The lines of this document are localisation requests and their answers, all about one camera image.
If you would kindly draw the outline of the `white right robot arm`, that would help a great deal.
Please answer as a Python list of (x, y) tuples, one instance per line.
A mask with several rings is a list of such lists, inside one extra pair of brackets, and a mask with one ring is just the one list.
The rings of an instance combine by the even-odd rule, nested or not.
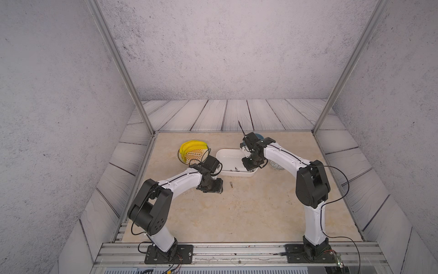
[(295, 177), (295, 193), (305, 208), (304, 240), (314, 246), (325, 242), (325, 210), (322, 207), (326, 204), (331, 188), (324, 164), (296, 156), (278, 143), (253, 149), (241, 145), (241, 150), (245, 155), (242, 162), (247, 170), (261, 168), (265, 161), (272, 161)]

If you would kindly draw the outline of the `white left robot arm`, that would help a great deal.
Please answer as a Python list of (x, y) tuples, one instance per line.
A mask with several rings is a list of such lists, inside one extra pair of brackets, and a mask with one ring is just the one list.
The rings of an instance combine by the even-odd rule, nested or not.
[(223, 192), (223, 180), (212, 176), (209, 171), (188, 168), (172, 178), (155, 181), (146, 180), (137, 193), (128, 217), (143, 230), (155, 247), (162, 253), (169, 253), (177, 246), (176, 238), (165, 226), (172, 201), (186, 191), (195, 188), (203, 193)]

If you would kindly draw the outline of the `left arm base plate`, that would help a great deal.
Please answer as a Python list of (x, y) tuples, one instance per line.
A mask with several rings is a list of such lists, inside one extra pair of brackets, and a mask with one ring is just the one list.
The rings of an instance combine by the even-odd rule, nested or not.
[(150, 245), (146, 251), (144, 263), (152, 264), (191, 264), (193, 260), (193, 245), (174, 244), (167, 252), (155, 245)]

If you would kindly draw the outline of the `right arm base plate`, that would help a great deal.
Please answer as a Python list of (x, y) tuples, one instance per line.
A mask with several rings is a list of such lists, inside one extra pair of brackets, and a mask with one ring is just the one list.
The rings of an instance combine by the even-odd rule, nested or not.
[(295, 264), (336, 264), (337, 258), (333, 251), (316, 251), (304, 244), (286, 244), (284, 256), (288, 263)]

